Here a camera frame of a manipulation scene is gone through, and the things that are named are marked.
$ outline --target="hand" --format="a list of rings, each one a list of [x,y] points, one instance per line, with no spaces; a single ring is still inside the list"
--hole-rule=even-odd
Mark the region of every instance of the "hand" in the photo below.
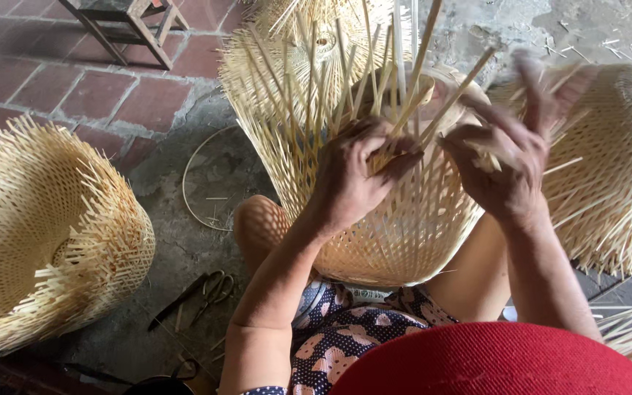
[[[346,229],[374,210],[384,197],[421,158],[413,140],[391,139],[392,125],[384,118],[365,117],[346,125],[324,151],[314,193],[300,218],[317,230],[323,241]],[[391,159],[370,175],[367,161],[382,146],[394,144],[408,151]]]
[[[550,95],[540,88],[540,65],[524,52],[514,56],[526,86],[524,119],[519,120],[503,108],[463,99],[464,104],[486,120],[487,126],[459,127],[442,139],[441,145],[453,157],[463,187],[472,199],[502,226],[526,227],[539,215],[549,220],[541,186],[550,150],[550,132],[588,88],[595,69],[577,73]],[[499,160],[501,171],[488,173],[476,166],[480,148]]]

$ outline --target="red woven hat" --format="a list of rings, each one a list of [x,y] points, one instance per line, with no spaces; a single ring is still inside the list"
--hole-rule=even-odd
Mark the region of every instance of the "red woven hat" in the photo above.
[[[566,330],[466,323],[373,349],[329,393],[632,394],[632,361]]]

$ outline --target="floral patterned clothing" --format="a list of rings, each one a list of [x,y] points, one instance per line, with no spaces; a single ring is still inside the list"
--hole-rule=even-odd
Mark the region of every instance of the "floral patterned clothing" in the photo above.
[[[292,322],[289,390],[262,387],[244,395],[328,394],[348,366],[374,347],[456,322],[431,299],[423,285],[400,288],[385,303],[353,306],[353,296],[342,284],[316,278],[306,287]]]

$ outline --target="cement floor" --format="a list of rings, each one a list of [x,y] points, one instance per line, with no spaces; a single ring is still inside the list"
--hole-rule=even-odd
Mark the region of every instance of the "cement floor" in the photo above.
[[[420,2],[420,26],[426,21],[431,1]],[[632,58],[632,0],[446,1],[439,21],[433,56],[463,71],[469,71],[484,46],[494,40],[513,46],[534,47],[535,43],[542,47],[548,39],[554,49],[573,45],[599,63],[621,61],[601,46],[606,40],[620,40],[613,44],[614,48]],[[568,59],[557,55],[553,58],[559,63],[579,59],[571,50],[563,54]],[[481,80],[501,69],[507,59],[502,51],[482,73]],[[233,235],[201,225],[192,218],[182,199],[182,174],[191,154],[216,131],[235,125],[234,112],[220,88],[207,86],[206,91],[150,157],[128,175],[138,200],[153,221],[157,238],[157,253],[147,281],[110,316],[35,346],[39,353],[130,381],[170,373],[179,362],[178,355],[184,353],[196,357],[209,373],[220,377],[223,360],[213,360],[223,347],[214,351],[210,348],[224,336],[248,277]],[[203,217],[218,218],[221,225],[230,224],[231,213],[243,198],[261,193],[276,200],[255,150],[238,128],[224,131],[202,148],[189,168],[186,187],[192,209]],[[232,198],[228,202],[205,200],[212,197]],[[235,290],[227,301],[210,307],[194,327],[180,330],[179,334],[173,330],[174,315],[166,321],[171,333],[162,328],[146,332],[152,317],[177,298],[184,287],[199,274],[218,269],[236,278]],[[608,275],[577,275],[588,297],[619,280]],[[632,279],[602,302],[632,305]],[[186,306],[185,322],[190,319],[192,308],[196,306]]]

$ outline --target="bamboo basket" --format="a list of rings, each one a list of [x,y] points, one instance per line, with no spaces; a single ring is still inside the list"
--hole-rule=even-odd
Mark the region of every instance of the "bamboo basket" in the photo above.
[[[395,135],[407,133],[426,148],[424,159],[375,210],[334,236],[321,249],[314,267],[330,278],[379,286],[422,283],[452,258],[481,216],[479,206],[464,193],[452,159],[435,144],[434,136],[447,132],[458,122],[476,122],[456,100],[463,92],[481,93],[472,79],[494,50],[487,50],[468,76],[452,68],[427,65],[425,53],[439,10],[440,1],[435,1],[421,47],[412,51],[418,54],[410,71],[405,72],[402,57],[392,56],[391,48],[402,48],[402,41],[394,33],[400,29],[390,28],[383,54],[386,61],[375,64],[369,57],[362,78],[365,83],[343,86],[334,109],[329,108],[331,102],[323,91],[307,92],[308,103],[315,103],[317,110],[306,117],[303,126],[291,106],[299,100],[294,89],[278,90],[279,102],[273,98],[255,100],[250,97],[254,91],[249,89],[226,90],[238,122],[267,168],[291,222],[313,192],[320,149],[336,136],[340,125],[358,119],[363,112],[387,115],[396,125]],[[362,9],[361,18],[368,18],[366,7]],[[316,41],[317,30],[308,33],[311,37],[306,34],[301,37],[307,49],[312,48],[309,42]],[[338,45],[342,47],[340,51],[345,52],[341,41]],[[356,49],[351,48],[348,61],[342,65],[348,82],[352,81],[355,53]],[[261,63],[269,69],[275,59],[272,53],[260,50],[250,56],[248,62],[255,69]],[[260,84],[263,77],[271,77],[271,84],[287,87],[297,84],[289,74],[284,83],[278,82],[275,70],[266,76],[255,72],[248,76],[254,86]],[[308,77],[305,86],[324,85],[324,73],[311,69]],[[364,99],[365,91],[371,92],[371,103]],[[371,172],[379,170],[392,157],[391,148],[381,149],[370,162]]]
[[[508,105],[517,88],[487,94]],[[581,160],[543,179],[557,236],[584,270],[632,275],[632,64],[602,66],[569,118],[578,116],[552,147],[548,168]]]
[[[128,297],[153,227],[124,179],[65,128],[0,130],[0,356],[81,328]]]
[[[225,46],[218,70],[223,90],[233,97],[238,91],[246,92],[244,96],[252,107],[272,100],[276,106],[284,106],[279,91],[292,90],[297,99],[290,104],[299,124],[315,117],[318,109],[317,95],[309,94],[310,91],[323,90],[321,108],[332,111],[343,90],[343,64],[350,50],[355,49],[355,58],[348,85],[362,78],[370,54],[376,65],[382,64],[384,58],[394,5],[391,0],[366,0],[363,4],[369,10],[367,21],[363,5],[352,0],[256,2],[247,17],[254,20],[254,25],[233,31]],[[404,7],[400,11],[402,59],[410,60],[411,16]],[[338,45],[339,37],[342,47]],[[371,43],[368,37],[376,40]],[[251,61],[251,58],[264,59],[262,51],[269,53],[276,78],[270,76],[267,63]],[[310,84],[312,65],[316,76],[324,73],[323,85]],[[287,74],[292,75],[294,84],[287,86],[288,79],[284,78]]]

